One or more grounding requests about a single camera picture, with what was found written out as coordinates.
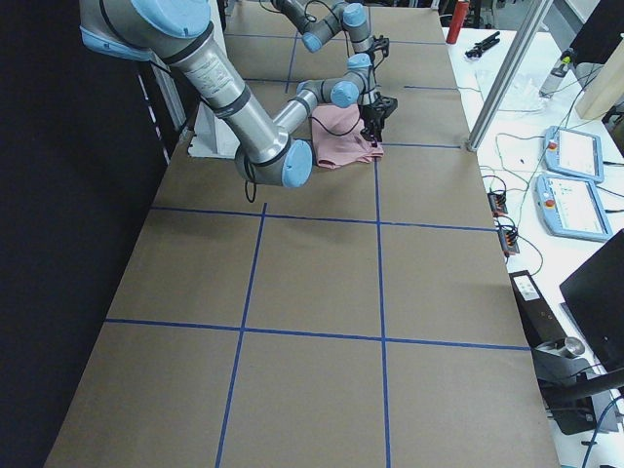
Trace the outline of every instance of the computer monitor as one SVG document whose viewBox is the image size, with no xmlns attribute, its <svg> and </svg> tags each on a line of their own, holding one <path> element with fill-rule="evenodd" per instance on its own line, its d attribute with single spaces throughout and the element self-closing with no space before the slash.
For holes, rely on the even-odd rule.
<svg viewBox="0 0 624 468">
<path fill-rule="evenodd" d="M 624 230 L 560 286 L 571 318 L 607 371 L 624 367 Z"/>
</svg>

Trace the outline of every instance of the folded towel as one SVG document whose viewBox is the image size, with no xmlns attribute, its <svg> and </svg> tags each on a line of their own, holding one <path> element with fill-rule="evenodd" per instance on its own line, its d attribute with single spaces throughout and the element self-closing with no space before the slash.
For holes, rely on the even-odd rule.
<svg viewBox="0 0 624 468">
<path fill-rule="evenodd" d="M 360 117 L 360 111 L 356 104 L 346 109 L 335 105 L 320 105 L 314 109 L 312 116 L 319 119 L 333 133 L 343 134 L 353 127 L 356 119 Z M 360 120 L 345 136 L 334 136 L 312 119 L 312 144 L 317 164 L 322 168 L 338 169 L 354 162 L 370 163 L 372 158 L 383 156 L 380 143 L 375 148 L 370 141 L 366 141 L 360 135 L 363 128 L 364 123 Z"/>
</svg>

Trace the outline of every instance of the red cylinder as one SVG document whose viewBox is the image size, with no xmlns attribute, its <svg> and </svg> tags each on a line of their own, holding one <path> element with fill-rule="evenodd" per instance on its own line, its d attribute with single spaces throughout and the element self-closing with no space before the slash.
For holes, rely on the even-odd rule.
<svg viewBox="0 0 624 468">
<path fill-rule="evenodd" d="M 459 36 L 459 30 L 466 20 L 468 15 L 468 7 L 470 2 L 468 0 L 460 0 L 455 5 L 455 11 L 452 13 L 452 20 L 450 21 L 450 27 L 448 28 L 447 44 L 454 44 L 457 42 Z"/>
</svg>

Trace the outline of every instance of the blue cable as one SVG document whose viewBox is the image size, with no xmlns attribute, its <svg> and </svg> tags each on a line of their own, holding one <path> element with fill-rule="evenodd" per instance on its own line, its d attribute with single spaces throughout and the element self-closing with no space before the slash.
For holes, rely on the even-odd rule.
<svg viewBox="0 0 624 468">
<path fill-rule="evenodd" d="M 624 399 L 624 397 L 622 396 L 617 397 L 615 400 L 612 400 L 611 403 L 609 403 L 605 409 L 603 409 L 603 412 L 601 413 L 601 417 L 598 418 L 598 422 L 596 423 L 596 429 L 594 429 L 594 435 L 592 436 L 592 440 L 590 441 L 589 446 L 587 447 L 587 451 L 585 452 L 585 458 L 583 458 L 583 465 L 581 468 L 587 467 L 587 460 L 589 460 L 589 454 L 592 452 L 592 447 L 594 446 L 594 443 L 596 442 L 596 438 L 598 437 L 598 431 L 601 428 L 601 424 L 603 424 L 603 419 L 605 419 L 606 414 L 611 408 L 615 406 L 617 401 L 622 400 L 622 399 Z"/>
</svg>

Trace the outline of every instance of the blue joint cap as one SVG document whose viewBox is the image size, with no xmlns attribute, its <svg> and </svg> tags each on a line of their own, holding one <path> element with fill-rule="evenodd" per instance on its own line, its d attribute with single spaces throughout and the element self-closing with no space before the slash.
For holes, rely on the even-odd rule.
<svg viewBox="0 0 624 468">
<path fill-rule="evenodd" d="M 178 39 L 199 36 L 211 22 L 208 0 L 131 0 L 135 10 L 160 32 Z"/>
<path fill-rule="evenodd" d="M 367 22 L 367 14 L 361 3 L 351 3 L 342 13 L 342 22 L 349 27 L 358 27 Z"/>
<path fill-rule="evenodd" d="M 296 139 L 284 158 L 282 185 L 290 188 L 300 187 L 312 172 L 312 148 L 305 141 Z"/>
<path fill-rule="evenodd" d="M 299 94 L 301 93 L 301 90 L 303 89 L 303 87 L 305 86 L 305 84 L 308 82 L 309 80 L 305 80 L 302 81 L 301 83 L 299 83 L 298 85 L 296 85 L 296 93 Z"/>
<path fill-rule="evenodd" d="M 80 32 L 82 34 L 82 42 L 87 49 L 98 52 L 99 54 L 116 57 L 117 59 L 138 61 L 151 60 L 151 52 L 147 49 L 135 49 L 125 44 L 113 42 L 107 37 L 95 34 L 83 26 L 80 26 Z"/>
<path fill-rule="evenodd" d="M 371 66 L 371 58 L 367 54 L 356 54 L 347 61 L 347 68 L 354 70 L 357 68 L 368 68 Z"/>
<path fill-rule="evenodd" d="M 350 81 L 339 81 L 331 89 L 331 102 L 343 109 L 358 101 L 360 90 Z"/>
<path fill-rule="evenodd" d="M 303 41 L 303 45 L 305 46 L 305 48 L 308 51 L 310 51 L 312 54 L 320 51 L 321 48 L 323 47 L 323 43 L 321 42 L 321 39 L 319 39 L 317 36 L 315 36 L 311 32 L 306 32 L 305 34 L 303 34 L 303 37 L 301 38 L 301 40 Z"/>
</svg>

